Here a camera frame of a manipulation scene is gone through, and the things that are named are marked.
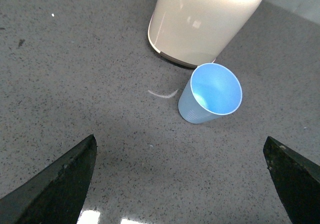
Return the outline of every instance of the white scratch mark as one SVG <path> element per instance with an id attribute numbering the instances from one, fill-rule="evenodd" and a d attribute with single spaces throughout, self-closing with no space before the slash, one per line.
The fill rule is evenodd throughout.
<path id="1" fill-rule="evenodd" d="M 155 95 L 155 96 L 157 96 L 159 98 L 166 98 L 166 99 L 172 98 L 175 94 L 177 94 L 178 91 L 179 91 L 179 89 L 175 90 L 174 92 L 172 92 L 169 95 L 159 95 L 159 94 L 156 94 L 156 93 L 152 92 L 151 90 L 148 90 L 148 92 L 151 93 L 152 95 Z"/>

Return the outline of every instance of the plastic cup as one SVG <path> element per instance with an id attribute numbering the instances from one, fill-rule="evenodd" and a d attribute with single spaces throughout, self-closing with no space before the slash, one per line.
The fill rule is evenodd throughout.
<path id="1" fill-rule="evenodd" d="M 186 84 L 178 109 L 186 121 L 204 123 L 235 112 L 242 101 L 237 77 L 217 63 L 198 66 Z"/>

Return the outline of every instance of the cup rim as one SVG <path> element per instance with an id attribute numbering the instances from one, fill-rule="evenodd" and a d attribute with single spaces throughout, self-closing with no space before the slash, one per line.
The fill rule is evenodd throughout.
<path id="1" fill-rule="evenodd" d="M 227 70 L 227 71 L 235 78 L 235 80 L 236 80 L 236 82 L 237 82 L 237 84 L 238 84 L 238 86 L 239 86 L 239 88 L 240 88 L 240 100 L 239 100 L 238 105 L 237 105 L 232 111 L 230 111 L 230 112 L 228 112 L 228 113 L 217 113 L 217 112 L 211 111 L 211 110 L 205 108 L 205 107 L 204 107 L 201 103 L 199 103 L 199 101 L 195 98 L 194 90 L 193 90 L 193 87 L 192 87 L 193 76 L 194 76 L 194 74 L 196 73 L 196 71 L 197 71 L 198 69 L 200 69 L 201 67 L 206 66 L 206 65 L 220 66 L 220 67 L 224 68 L 225 70 Z M 225 67 L 224 65 L 221 65 L 221 64 L 218 64 L 218 63 L 210 62 L 210 63 L 204 63 L 204 64 L 199 65 L 199 66 L 192 72 L 192 75 L 191 75 L 191 77 L 190 77 L 190 88 L 191 88 L 192 95 L 193 95 L 194 99 L 196 100 L 196 102 L 197 102 L 203 109 L 205 109 L 207 112 L 212 113 L 212 114 L 215 114 L 215 115 L 218 115 L 218 116 L 226 116 L 226 115 L 229 115 L 229 114 L 231 114 L 231 113 L 234 113 L 234 112 L 240 107 L 240 105 L 241 105 L 241 103 L 242 103 L 243 93 L 242 93 L 242 87 L 241 87 L 241 84 L 240 84 L 238 78 L 236 77 L 236 75 L 235 75 L 231 70 L 229 70 L 229 69 L 228 69 L 227 67 Z"/>

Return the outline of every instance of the gray speckled countertop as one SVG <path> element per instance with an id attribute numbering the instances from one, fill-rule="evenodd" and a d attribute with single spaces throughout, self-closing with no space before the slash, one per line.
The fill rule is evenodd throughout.
<path id="1" fill-rule="evenodd" d="M 216 60 L 242 105 L 194 125 L 177 105 L 192 70 L 148 42 L 156 1 L 0 0 L 0 197 L 94 134 L 101 224 L 289 224 L 262 149 L 320 164 L 320 26 L 263 2 Z"/>

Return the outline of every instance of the appliance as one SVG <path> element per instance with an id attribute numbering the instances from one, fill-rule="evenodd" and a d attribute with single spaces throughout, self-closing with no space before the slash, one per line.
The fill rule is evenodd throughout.
<path id="1" fill-rule="evenodd" d="M 148 27 L 151 46 L 184 66 L 215 60 L 262 0 L 157 0 Z"/>

